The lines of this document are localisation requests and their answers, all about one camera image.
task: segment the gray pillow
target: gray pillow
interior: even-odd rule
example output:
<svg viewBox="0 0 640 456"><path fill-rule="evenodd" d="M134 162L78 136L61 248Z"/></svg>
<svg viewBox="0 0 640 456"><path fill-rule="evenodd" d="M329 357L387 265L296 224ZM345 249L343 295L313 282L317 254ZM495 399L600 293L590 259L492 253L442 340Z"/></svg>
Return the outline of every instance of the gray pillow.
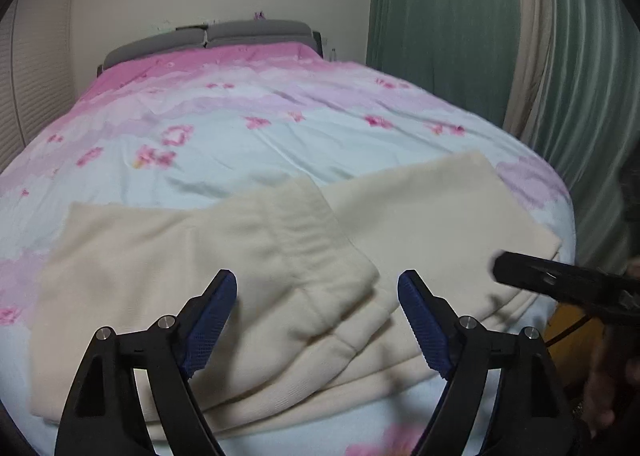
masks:
<svg viewBox="0 0 640 456"><path fill-rule="evenodd" d="M311 28L303 22L279 19L254 19L212 24L207 28L207 41L224 37L255 35L308 35Z"/></svg>
<svg viewBox="0 0 640 456"><path fill-rule="evenodd" d="M156 53L201 48L204 46L205 36L205 31L201 28L182 28L130 42L109 52L104 58L102 68L106 70L121 62L140 59Z"/></svg>
<svg viewBox="0 0 640 456"><path fill-rule="evenodd" d="M207 48L216 46L229 46L234 44L272 44L275 42L301 42L313 51L318 52L318 43L311 34L309 35L253 35L245 37L219 37L207 42Z"/></svg>

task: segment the cream fleece blanket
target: cream fleece blanket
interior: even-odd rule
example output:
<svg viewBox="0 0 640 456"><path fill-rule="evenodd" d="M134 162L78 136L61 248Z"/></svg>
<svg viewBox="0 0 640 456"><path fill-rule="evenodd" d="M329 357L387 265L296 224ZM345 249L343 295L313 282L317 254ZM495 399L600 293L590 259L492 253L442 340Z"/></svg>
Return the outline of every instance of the cream fleece blanket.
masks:
<svg viewBox="0 0 640 456"><path fill-rule="evenodd" d="M491 280L494 253L551 258L558 246L479 153L321 191L301 177L204 210L75 204L40 277L31 409L60 419L97 328L147 328L228 268L238 304L191 381L212 429L332 414L429 375L398 308L403 270L418 270L458 314L503 327L530 296ZM152 438L162 439L145 373L136 378Z"/></svg>

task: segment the pink flower pattern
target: pink flower pattern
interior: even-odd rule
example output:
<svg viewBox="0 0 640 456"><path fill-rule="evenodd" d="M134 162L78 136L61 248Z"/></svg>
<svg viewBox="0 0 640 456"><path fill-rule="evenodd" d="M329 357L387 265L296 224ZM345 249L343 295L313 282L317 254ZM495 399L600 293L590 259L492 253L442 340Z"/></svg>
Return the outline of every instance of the pink flower pattern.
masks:
<svg viewBox="0 0 640 456"><path fill-rule="evenodd" d="M427 125L427 127L431 129L433 134L435 134L436 136L441 135L442 131L444 130L444 128L442 127L442 124L436 124L435 126Z"/></svg>
<svg viewBox="0 0 640 456"><path fill-rule="evenodd" d="M266 118L258 118L257 116L246 116L246 126L248 129L260 129L265 126L270 126L271 121Z"/></svg>
<svg viewBox="0 0 640 456"><path fill-rule="evenodd" d="M210 82L209 84L206 84L207 88L212 89L212 88L217 88L218 84L215 82ZM231 88L235 88L236 85L232 84L231 82L225 82L224 84L222 84L222 87L225 90L230 90Z"/></svg>
<svg viewBox="0 0 640 456"><path fill-rule="evenodd" d="M164 146L183 146L193 134L193 126L169 126L162 132Z"/></svg>
<svg viewBox="0 0 640 456"><path fill-rule="evenodd" d="M9 306L8 308L0 308L0 326L10 326L14 324L18 317L20 317L22 310L16 306Z"/></svg>
<svg viewBox="0 0 640 456"><path fill-rule="evenodd" d="M382 435L380 445L349 445L344 456L410 456L423 427L391 426Z"/></svg>
<svg viewBox="0 0 640 456"><path fill-rule="evenodd" d="M389 90L395 89L396 85L389 82L389 81L385 81L384 79L381 78L377 78L376 79L376 84L379 84L380 86L382 86L383 88L387 88Z"/></svg>
<svg viewBox="0 0 640 456"><path fill-rule="evenodd" d="M136 159L133 162L135 169L146 168L157 165L161 169L167 169L174 164L176 153L174 151L160 151L146 144L141 146L136 152Z"/></svg>
<svg viewBox="0 0 640 456"><path fill-rule="evenodd" d="M302 122L302 120L305 119L305 117L302 115L302 112L299 111L290 111L287 112L287 115L293 118L294 122Z"/></svg>
<svg viewBox="0 0 640 456"><path fill-rule="evenodd" d="M445 130L448 131L448 134L465 136L465 128L462 126L456 126L453 124L425 124L425 126L431 129L431 132L436 136L440 136Z"/></svg>
<svg viewBox="0 0 640 456"><path fill-rule="evenodd" d="M95 160L96 158L98 158L102 154L103 150L103 147L94 147L93 149L89 149L78 159L76 165L78 167L84 167L91 160Z"/></svg>
<svg viewBox="0 0 640 456"><path fill-rule="evenodd" d="M160 169L167 169L174 163L176 153L174 151L161 152L156 156L156 163Z"/></svg>
<svg viewBox="0 0 640 456"><path fill-rule="evenodd" d="M391 129L394 125L386 118L377 115L366 115L364 119L369 123L372 128Z"/></svg>
<svg viewBox="0 0 640 456"><path fill-rule="evenodd" d="M142 167L147 167L156 161L156 150L144 145L138 149L136 152L136 159L133 163L133 167L136 169L140 169Z"/></svg>
<svg viewBox="0 0 640 456"><path fill-rule="evenodd" d="M449 126L449 131L456 136L465 136L465 128L462 126Z"/></svg>

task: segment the bed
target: bed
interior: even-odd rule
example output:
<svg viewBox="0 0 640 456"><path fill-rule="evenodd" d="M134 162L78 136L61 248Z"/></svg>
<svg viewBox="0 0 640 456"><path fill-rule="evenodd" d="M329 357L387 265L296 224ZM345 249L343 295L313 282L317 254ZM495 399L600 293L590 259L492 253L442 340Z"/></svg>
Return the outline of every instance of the bed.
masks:
<svg viewBox="0 0 640 456"><path fill-rule="evenodd" d="M573 262L570 197L535 153L412 84L322 60L319 35L282 23L181 29L181 40L112 52L71 111L0 175L0 399L40 454L53 454L56 427L28 411L29 325L36 274L72 201L202 208L301 171L322 185L480 150L533 218L561 238L559 260ZM537 298L512 329L543 328L553 308ZM497 377L490 375L466 454L479 448ZM407 454L443 388L431 378L332 417L221 445L231 456ZM156 451L170 454L162 443Z"/></svg>

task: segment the curtain fold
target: curtain fold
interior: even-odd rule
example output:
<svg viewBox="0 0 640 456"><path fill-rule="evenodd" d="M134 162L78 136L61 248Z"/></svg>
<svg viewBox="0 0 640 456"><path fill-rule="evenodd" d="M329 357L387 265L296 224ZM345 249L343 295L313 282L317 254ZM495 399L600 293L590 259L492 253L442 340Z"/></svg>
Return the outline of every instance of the curtain fold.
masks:
<svg viewBox="0 0 640 456"><path fill-rule="evenodd" d="M530 144L574 200L577 263L621 270L618 169L640 131L640 33L620 0L556 0L552 51Z"/></svg>
<svg viewBox="0 0 640 456"><path fill-rule="evenodd" d="M520 0L520 43L502 128L528 143L548 59L554 0Z"/></svg>
<svg viewBox="0 0 640 456"><path fill-rule="evenodd" d="M367 65L502 125L519 0L371 0Z"/></svg>

